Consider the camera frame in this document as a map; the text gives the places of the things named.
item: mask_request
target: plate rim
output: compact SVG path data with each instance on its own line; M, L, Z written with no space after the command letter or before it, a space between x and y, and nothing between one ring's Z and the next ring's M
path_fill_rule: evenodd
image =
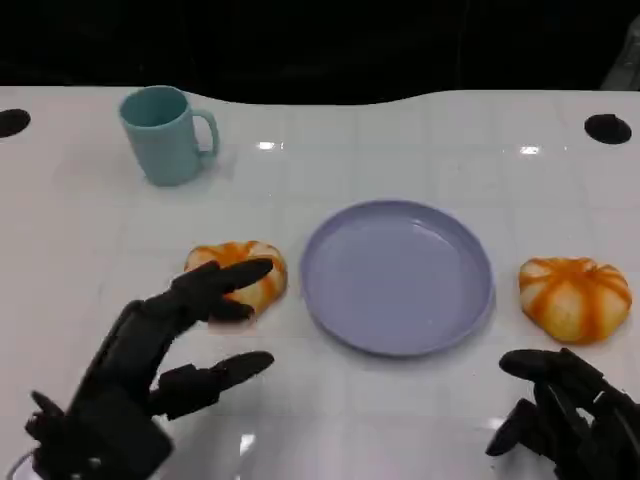
M473 241L476 243L476 245L479 248L479 252L480 252L480 256L483 259L484 263L486 263L486 274L487 274L487 278L489 280L489 290L487 292L487 295L484 299L484 303L483 306L480 310L480 312L478 313L478 315L475 316L475 318L473 319L473 322L471 323L469 328L464 329L463 331L461 331L460 333L458 333L457 335L451 337L449 340L442 342L436 346L432 346L430 348L423 348L417 351L413 351L413 352L389 352L389 351L385 351L385 350L378 350L378 349L374 349L374 348L370 348L370 347L365 347L365 346L361 346L361 345L356 345L354 343L351 343L351 341L348 341L347 339L343 338L341 335L339 335L338 333L332 331L327 325L325 325L321 320L318 319L318 315L317 312L314 311L314 307L312 305L312 302L310 301L311 295L309 294L307 285L306 285L306 275L305 275L305 265L309 264L309 258L311 256L310 252L311 252L311 245L312 243L314 243L314 239L316 239L318 237L318 235L325 231L331 223L335 222L339 217L341 217L342 215L352 211L352 210L357 210L363 207L379 207L379 206L407 206L407 207L411 207L411 208L419 208L419 209L423 209L423 210L427 210L430 212L434 212L437 215L442 215L446 218L448 218L449 220L455 222L461 229L462 231ZM325 220L323 220L320 225L318 225L313 232L311 233L311 235L307 238L305 247L303 249L302 252L302 256L300 257L300 262L299 262L299 266L298 266L298 274L300 276L300 291L302 294L302 298L304 300L305 306L307 307L307 311L309 312L309 315L311 316L311 318L313 319L314 323L316 325L318 325L319 327L322 328L322 330L324 330L325 332L329 333L333 338L339 340L341 343L348 345L351 348L354 348L356 350L362 351L362 352L366 352L366 353L370 353L370 354L374 354L374 355L379 355L379 356L385 356L385 357L395 357L395 358L401 358L401 357L419 357L419 356L424 356L424 355L429 355L432 353L436 353L436 352L440 352L443 350L447 350L451 347L454 347L455 345L457 345L458 343L462 342L465 338L472 336L474 333L476 333L477 331L479 331L481 328L483 328L488 322L489 319L491 318L491 313L495 307L495 293L496 293L496 287L495 287L495 277L494 277L494 273L493 273L493 265L491 263L491 259L489 258L489 255L487 254L486 249L484 248L484 245L482 244L482 242L480 241L480 239L478 238L478 236L469 228L467 227L467 225L465 225L462 221L460 221L458 218L456 218L455 216L451 215L450 213L447 213L439 208L433 207L431 205L427 205L425 203L420 203L420 202L416 202L416 201L412 201L412 200L402 200L402 199L378 199L378 200L369 200L369 201L364 201L364 202L358 202L355 203L353 205L350 205L346 208L343 208L331 215L329 215L329 217L327 217Z

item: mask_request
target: mug handle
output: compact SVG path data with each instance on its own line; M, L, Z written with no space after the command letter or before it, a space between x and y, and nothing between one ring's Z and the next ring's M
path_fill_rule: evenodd
M194 109L191 112L191 115L193 117L202 117L209 124L209 129L211 130L211 139L212 139L211 150L201 150L199 152L202 166L209 168L213 164L213 159L216 157L216 154L218 153L218 144L220 142L220 139L218 136L218 127L216 125L216 119L213 117L213 114L211 112L208 112L206 110L201 110L199 108Z

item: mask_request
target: orange stripe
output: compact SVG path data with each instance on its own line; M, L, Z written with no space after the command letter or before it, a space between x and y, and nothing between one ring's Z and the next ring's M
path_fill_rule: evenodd
M540 324L539 321L537 320L537 318L539 318L542 315L542 313L544 313L545 309L547 308L547 305L549 303L549 297L551 296L551 293L563 281L564 281L564 279L551 280L542 289L542 291L540 293L538 293L538 295L536 295L536 298L533 300L533 302L531 302L531 306L530 306L529 310L531 312L530 315L534 317L533 318L534 322Z
M529 285L533 285L534 283L546 282L549 279L550 275L543 275L541 277L533 277L526 273L521 273L518 277L518 283L520 284L520 288L526 288Z
M608 282L606 280L597 279L597 282L604 286L607 287L610 290L613 290L614 292L616 292L618 294L618 296L629 306L631 306L631 294L629 293L629 291L626 288L621 287L620 285L616 285L615 283L611 283Z

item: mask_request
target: black background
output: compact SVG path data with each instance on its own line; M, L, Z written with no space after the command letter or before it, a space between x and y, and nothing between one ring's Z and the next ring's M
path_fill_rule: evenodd
M2 7L4 85L171 84L250 103L598 89L638 0L40 0Z

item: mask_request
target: black screw hole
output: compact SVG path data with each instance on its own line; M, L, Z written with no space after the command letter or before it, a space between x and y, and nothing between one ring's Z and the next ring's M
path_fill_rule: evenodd
M631 127L613 113L594 115L584 122L584 129L594 140L607 145L620 145L631 138Z
M20 133L31 123L31 115L25 110L13 108L0 112L0 138Z

